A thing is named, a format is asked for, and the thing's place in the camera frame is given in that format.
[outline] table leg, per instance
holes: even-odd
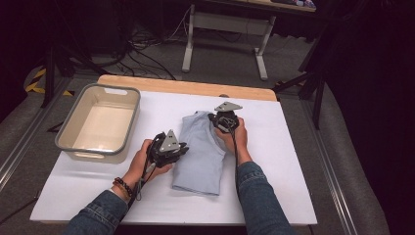
[[[184,53],[183,66],[182,66],[182,71],[184,72],[188,72],[190,70],[190,63],[192,61],[194,18],[195,18],[195,5],[192,5],[190,8],[189,32],[187,35],[187,45],[186,45],[186,51]]]
[[[264,34],[262,35],[262,44],[260,46],[260,48],[255,48],[255,57],[256,57],[256,63],[258,65],[258,69],[259,69],[259,75],[260,75],[260,79],[261,80],[267,80],[268,79],[268,74],[266,73],[266,68],[265,68],[265,63],[263,62],[263,51],[265,50],[266,47],[266,43],[268,42],[269,36],[271,34],[272,31],[272,27],[274,26],[275,23],[275,17],[271,17],[269,19],[269,23],[268,26],[264,32]]]

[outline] cable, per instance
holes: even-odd
[[[282,49],[284,49],[284,48],[287,46],[287,44],[288,44],[288,43],[289,43],[292,39],[293,39],[293,37],[288,38],[282,47],[277,48],[277,49],[273,50],[272,52],[268,52],[268,54],[274,54],[274,53],[276,53],[276,52],[281,51]]]
[[[186,33],[186,36],[188,36],[188,34],[187,34],[187,29],[186,29],[186,24],[183,22],[183,29],[184,29],[184,32]]]
[[[308,224],[308,229],[310,230],[311,235],[314,235],[314,231],[312,230],[312,226]]]
[[[152,170],[152,172],[150,173],[149,177],[144,181],[144,184],[147,183],[147,181],[149,181],[149,179],[152,177],[152,175],[155,172],[155,170],[156,170],[156,168],[154,167],[153,170]]]
[[[115,60],[112,60],[112,61],[109,61],[109,62],[105,62],[105,63],[98,63],[98,64],[96,64],[96,63],[94,63],[96,66],[98,66],[98,67],[101,67],[101,68],[103,68],[103,67],[108,67],[108,66],[113,66],[113,65],[115,65],[115,64],[117,64],[117,63],[119,63],[120,61],[122,61],[122,59],[124,59],[125,58],[125,54],[127,53],[127,44],[125,44],[125,46],[124,46],[124,48],[123,48],[123,50],[122,50],[122,54],[118,57],[118,58],[116,58]],[[85,65],[83,65],[82,63],[78,63],[78,62],[76,62],[76,61],[73,61],[73,60],[70,60],[73,64],[75,64],[77,67],[79,67],[79,68],[82,68],[82,69],[85,69],[85,68],[87,68]]]
[[[37,195],[32,200],[30,200],[28,203],[24,204],[23,206],[21,206],[20,208],[18,208],[17,210],[13,211],[9,215],[7,215],[5,218],[3,218],[0,221],[0,225],[2,225],[3,223],[5,223],[9,218],[13,217],[18,212],[21,212],[23,209],[25,209],[28,206],[30,206],[32,203],[36,202],[39,199],[38,194],[39,194],[39,192],[37,192]]]
[[[224,123],[226,123],[229,133],[232,136],[232,141],[234,143],[234,151],[235,151],[235,187],[236,187],[236,194],[238,195],[238,200],[240,199],[239,196],[239,185],[238,185],[238,146],[236,144],[236,137],[235,137],[235,130],[233,128],[231,128],[231,126],[235,126],[236,122],[235,120],[228,118],[228,117],[223,117],[223,121]]]
[[[218,30],[216,30],[215,31],[215,33],[218,35],[218,36],[220,36],[223,40],[225,40],[225,41],[227,41],[227,42],[231,42],[231,43],[234,43],[234,42],[237,42],[240,38],[241,38],[241,36],[242,36],[242,33],[238,33],[239,34],[239,36],[238,36],[238,38],[237,39],[234,39],[234,40],[229,40],[228,38],[226,38],[225,36],[223,36]]]
[[[148,150],[153,149],[153,145],[155,144],[156,141],[153,140],[152,144],[149,146]],[[147,183],[148,179],[153,175],[153,172],[155,171],[155,167],[153,167],[152,173],[150,174],[149,178],[147,178],[147,180],[144,180],[144,178],[146,177],[146,173],[147,173],[147,165],[150,162],[150,158],[149,158],[149,154],[147,154],[146,156],[146,161],[144,162],[144,167],[143,167],[143,173],[141,174],[141,177],[139,179],[138,182],[135,183],[134,185],[134,189],[132,191],[132,197],[130,199],[130,201],[128,202],[128,209],[131,208],[132,204],[134,203],[134,201],[140,201],[141,200],[141,189],[144,187],[144,185]]]
[[[174,34],[176,34],[176,32],[177,32],[177,30],[179,29],[179,27],[184,23],[184,20],[185,20],[185,18],[186,18],[186,16],[187,16],[187,14],[189,13],[189,11],[190,11],[190,9],[191,9],[191,7],[189,7],[188,9],[187,9],[187,11],[184,13],[184,16],[183,16],[183,18],[182,18],[182,20],[180,21],[180,23],[179,23],[179,25],[177,26],[177,28],[176,28],[176,30],[174,30],[174,32],[166,39],[166,41],[168,41],[168,40],[170,40],[170,38],[172,37],[172,36],[174,36]]]
[[[128,66],[126,66],[125,64],[123,64],[122,62],[119,62],[122,66],[124,66],[124,67],[126,67],[129,71],[131,71],[132,72],[132,76],[135,76],[135,73],[134,73],[134,69],[132,69],[131,67],[128,67]]]
[[[87,58],[87,56],[86,56],[85,54],[83,54],[83,50],[81,49],[81,47],[80,47],[80,46],[79,46],[79,44],[77,43],[77,40],[76,40],[76,38],[75,38],[75,36],[74,36],[74,33],[73,33],[72,29],[70,29],[70,26],[69,26],[69,24],[68,24],[68,22],[67,22],[67,19],[65,18],[64,14],[62,13],[61,7],[59,6],[59,4],[58,4],[57,0],[54,0],[54,2],[55,2],[56,7],[58,8],[58,12],[59,12],[59,14],[61,15],[62,19],[64,20],[65,25],[66,25],[66,26],[67,26],[67,28],[68,28],[68,31],[69,31],[70,37],[72,38],[72,40],[73,40],[73,42],[75,43],[76,47],[79,49],[79,52],[82,54],[82,56],[84,56],[84,57],[86,57],[86,58]]]
[[[254,49],[254,46],[251,44],[250,40],[248,39],[249,36],[249,30],[248,30],[248,25],[250,24],[251,19],[247,20],[247,24],[245,25],[245,29],[246,29],[246,34],[245,34],[245,38],[247,39],[248,44],[250,44],[251,49]]]
[[[133,47],[132,46],[132,49],[137,53],[137,54],[140,54],[140,55],[142,55],[142,56],[144,56],[144,57],[146,57],[146,58],[148,58],[148,59],[150,59],[150,60],[152,60],[153,62],[155,62],[156,64],[158,64],[159,66],[161,66],[163,69],[164,69],[164,71],[165,72],[167,72],[168,73],[168,75],[171,77],[171,79],[173,79],[173,80],[177,80],[176,79],[176,77],[173,75],[173,74],[171,74],[171,72],[168,70],[168,69],[166,69],[162,64],[160,64],[158,61],[156,61],[155,59],[153,59],[153,58],[151,58],[151,57],[149,57],[149,56],[147,56],[146,54],[144,54],[144,53],[142,53],[142,52],[140,52],[139,50],[137,50],[135,47]]]
[[[143,71],[145,71],[146,73],[148,73],[148,72],[150,72],[150,73],[152,73],[152,74],[154,74],[154,75],[156,75],[158,78],[160,78],[160,79],[162,79],[157,73],[155,73],[155,72],[153,72],[153,71],[151,71],[151,70],[148,70],[148,69],[144,69],[143,67],[142,67],[142,63],[140,63],[139,61],[137,61],[137,60],[135,60],[129,53],[128,53],[128,57],[131,59],[131,60],[133,60],[135,63],[137,63],[138,64],[138,66],[140,66],[141,67],[141,69],[143,70]]]

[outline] denim jacket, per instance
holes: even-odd
[[[238,166],[237,180],[248,234],[295,234],[259,165]],[[106,190],[69,222],[64,234],[114,234],[127,212],[126,202]]]

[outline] wooden table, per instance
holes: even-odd
[[[276,101],[275,93],[270,89],[230,86],[189,81],[161,80],[143,77],[102,75],[98,83],[116,86],[135,87],[144,91],[168,92],[205,96],[223,96],[250,100]]]

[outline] person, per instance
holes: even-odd
[[[248,132],[244,120],[238,117],[240,125],[235,130],[238,159],[238,188],[239,199],[245,217],[247,232],[250,235],[263,234],[295,234],[288,219],[274,194],[272,186],[266,180],[259,165],[257,165],[248,151]],[[234,142],[230,134],[215,129],[226,147],[235,155]],[[130,188],[142,175],[146,150],[152,140],[145,140],[137,152],[127,173],[121,178]],[[156,176],[168,172],[172,164],[156,168],[151,175],[146,174],[148,181]],[[110,190],[102,192],[85,209],[81,210],[70,220],[64,234],[113,234],[128,212],[128,195],[121,187],[114,185]]]

